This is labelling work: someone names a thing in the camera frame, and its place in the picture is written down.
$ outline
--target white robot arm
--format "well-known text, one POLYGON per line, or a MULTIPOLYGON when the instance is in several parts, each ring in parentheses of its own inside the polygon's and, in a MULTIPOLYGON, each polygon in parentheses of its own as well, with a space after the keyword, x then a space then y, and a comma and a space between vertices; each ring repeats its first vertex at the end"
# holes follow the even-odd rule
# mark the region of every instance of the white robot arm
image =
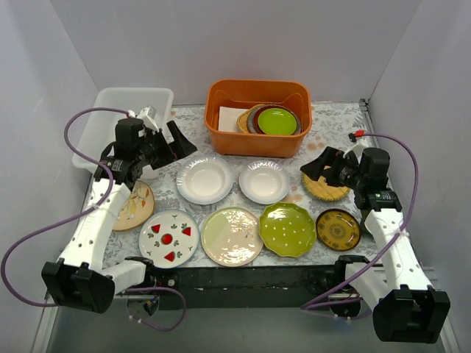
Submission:
MULTIPOLYGON (((387 188, 388 169, 389 154, 382 149, 368 148, 363 140, 347 153, 327 147, 319 158, 301 167, 312 180, 322 175, 330 186, 347 186, 354 190, 355 205, 379 251, 391 242, 403 224, 399 199, 387 188)), ((383 341, 436 342, 450 309, 450 300, 446 292, 433 289, 406 231, 400 232, 381 261, 387 283, 372 268, 350 282, 373 311, 377 336, 383 341)), ((362 256, 340 256, 335 267, 342 273, 337 276, 348 279, 367 263, 368 259, 362 256)))
POLYGON ((102 153, 100 161, 113 174, 112 189, 99 207, 95 202, 106 195, 110 180, 101 168, 93 175, 91 194, 85 207, 95 207, 80 219, 70 243, 57 262, 47 262, 41 272, 53 300, 58 305, 103 313, 115 294, 141 283, 152 284, 150 259, 128 257, 124 262, 102 269, 105 247, 121 207, 130 195, 142 168, 157 169, 196 151, 170 121, 167 123, 174 141, 167 143, 156 126, 151 107, 144 108, 137 118, 121 119, 115 129, 116 142, 102 153))

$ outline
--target white plastic bin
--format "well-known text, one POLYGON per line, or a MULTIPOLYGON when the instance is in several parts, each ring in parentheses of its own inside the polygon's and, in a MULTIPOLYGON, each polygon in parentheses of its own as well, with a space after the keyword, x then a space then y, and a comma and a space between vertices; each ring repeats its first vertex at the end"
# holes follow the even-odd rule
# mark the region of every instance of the white plastic bin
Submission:
MULTIPOLYGON (((174 93, 168 88, 105 88, 96 97, 94 107, 109 107, 123 110, 134 110, 138 113, 142 108, 152 105, 157 110, 156 122, 166 132, 171 103, 174 93)), ((115 126, 124 115, 110 112, 93 112, 83 130, 77 149, 95 160, 99 160, 103 149, 115 140, 115 126)), ((77 168, 88 169, 91 173, 96 165, 74 154, 72 163, 77 168)), ((150 166, 144 168, 143 179, 154 179, 158 171, 150 166)))

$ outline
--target table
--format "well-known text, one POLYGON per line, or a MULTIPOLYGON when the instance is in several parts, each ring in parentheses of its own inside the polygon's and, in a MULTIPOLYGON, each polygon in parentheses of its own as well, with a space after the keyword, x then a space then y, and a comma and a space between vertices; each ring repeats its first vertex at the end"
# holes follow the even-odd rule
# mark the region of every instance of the table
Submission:
MULTIPOLYGON (((351 146, 347 134, 358 129, 368 129, 368 123, 362 116, 358 103, 313 103, 313 124, 311 131, 302 142, 299 152, 289 159, 272 159, 281 164, 288 172, 291 180, 291 190, 284 201, 293 202, 304 207, 315 220, 324 210, 340 208, 361 219, 359 211, 353 203, 353 192, 338 202, 323 202, 312 197, 302 186, 300 166, 317 158, 326 146, 347 149, 351 146)), ((214 154, 210 143, 209 133, 204 124, 204 106, 174 107, 171 117, 175 120, 182 133, 198 148, 197 154, 214 154)), ((373 140, 368 138, 370 146, 373 140)), ((200 229, 211 213, 224 207, 237 206, 250 210, 260 216, 264 206, 250 201, 238 185, 238 175, 242 168, 259 157, 222 156, 232 166, 235 181, 230 194, 220 202, 210 205, 197 205, 186 201, 177 191, 175 178, 180 166, 186 159, 159 169, 156 179, 143 181, 149 184, 156 199, 155 212, 167 209, 181 209, 190 213, 200 229)), ((125 232, 113 232, 107 243, 104 256, 104 268, 120 263, 128 256, 141 256, 138 248, 138 237, 141 228, 125 232)), ((357 254, 370 260, 377 254, 375 242, 370 235, 363 236, 361 242, 349 252, 335 252, 317 241, 312 250, 298 258, 279 257, 274 252, 263 248, 258 257, 247 266, 280 266, 280 265, 331 265, 340 254, 357 254)), ((182 267, 219 267, 204 252, 199 244, 194 256, 182 267)))

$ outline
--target green plate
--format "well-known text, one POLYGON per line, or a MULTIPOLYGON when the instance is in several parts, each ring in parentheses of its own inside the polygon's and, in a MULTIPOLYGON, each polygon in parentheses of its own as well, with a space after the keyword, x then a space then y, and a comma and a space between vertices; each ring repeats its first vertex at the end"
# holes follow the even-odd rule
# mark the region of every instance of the green plate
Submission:
POLYGON ((316 224, 308 211, 286 202, 264 210, 259 232, 265 246, 283 257, 299 257, 316 241, 316 224))
POLYGON ((269 108, 258 116, 258 126, 267 135, 291 135, 297 121, 293 114, 282 108, 269 108))

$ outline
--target red connector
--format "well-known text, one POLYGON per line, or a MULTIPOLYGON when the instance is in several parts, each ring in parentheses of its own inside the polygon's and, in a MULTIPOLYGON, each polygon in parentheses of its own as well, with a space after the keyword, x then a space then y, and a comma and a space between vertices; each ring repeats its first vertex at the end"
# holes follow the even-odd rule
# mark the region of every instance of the red connector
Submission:
POLYGON ((362 138, 365 135, 365 132, 365 130, 358 130, 355 133, 351 132, 350 134, 348 134, 348 138, 350 139, 350 141, 355 143, 357 138, 362 138))
POLYGON ((362 138, 363 135, 365 135, 365 130, 358 130, 357 132, 355 132, 355 134, 353 134, 356 138, 362 138))

